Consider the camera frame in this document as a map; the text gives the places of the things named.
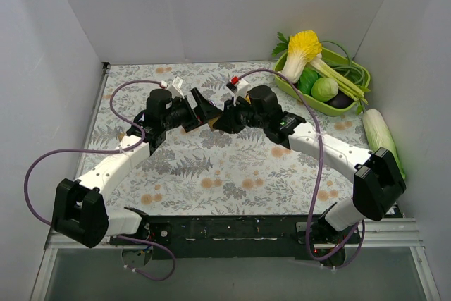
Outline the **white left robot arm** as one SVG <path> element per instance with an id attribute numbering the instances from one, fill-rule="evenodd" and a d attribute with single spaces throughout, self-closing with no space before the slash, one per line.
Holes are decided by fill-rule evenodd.
<path id="1" fill-rule="evenodd" d="M 169 90 L 152 90 L 145 109 L 134 118 L 115 154 L 75 180 L 64 179 L 58 184 L 51 227 L 88 248 L 116 235 L 126 235 L 136 245 L 145 243 L 151 233 L 147 215 L 129 207 L 108 209 L 106 200 L 157 150 L 169 130 L 183 127 L 189 132 L 222 114 L 197 89 L 191 93 L 196 107 L 191 107 L 186 97 L 173 97 Z"/>

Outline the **large brass padlock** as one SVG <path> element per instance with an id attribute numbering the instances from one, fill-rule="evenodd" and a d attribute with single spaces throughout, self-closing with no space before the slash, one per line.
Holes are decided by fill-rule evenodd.
<path id="1" fill-rule="evenodd" d="M 208 126 L 212 131 L 215 131 L 214 124 L 217 120 L 218 120 L 217 118 L 212 118 L 208 121 Z"/>

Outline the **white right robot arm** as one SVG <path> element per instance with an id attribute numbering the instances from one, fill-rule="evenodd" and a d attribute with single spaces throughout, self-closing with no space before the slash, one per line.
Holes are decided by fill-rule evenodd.
<path id="1" fill-rule="evenodd" d="M 353 184 L 352 196 L 334 204 L 317 222 L 326 242 L 338 241 L 347 227 L 364 219 L 380 221 L 406 190 L 390 150 L 381 147 L 372 152 L 316 132 L 304 118 L 282 110 L 276 94 L 265 85 L 252 88 L 249 99 L 226 101 L 212 127 L 228 134 L 261 128 L 273 143 L 322 160 Z"/>

